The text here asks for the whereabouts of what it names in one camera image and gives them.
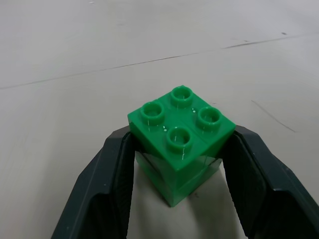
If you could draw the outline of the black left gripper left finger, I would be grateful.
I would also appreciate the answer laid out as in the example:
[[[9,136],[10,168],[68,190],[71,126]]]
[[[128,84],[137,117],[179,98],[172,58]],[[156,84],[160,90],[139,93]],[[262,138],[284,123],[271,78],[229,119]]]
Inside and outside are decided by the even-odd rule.
[[[135,148],[128,126],[111,133],[80,173],[54,239],[125,239],[134,183]]]

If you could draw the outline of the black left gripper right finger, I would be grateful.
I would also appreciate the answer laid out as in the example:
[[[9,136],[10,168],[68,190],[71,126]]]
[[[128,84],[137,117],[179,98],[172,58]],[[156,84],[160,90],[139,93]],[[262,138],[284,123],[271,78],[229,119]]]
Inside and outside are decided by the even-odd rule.
[[[221,151],[226,182],[245,236],[317,239],[319,206],[255,132],[236,126]]]

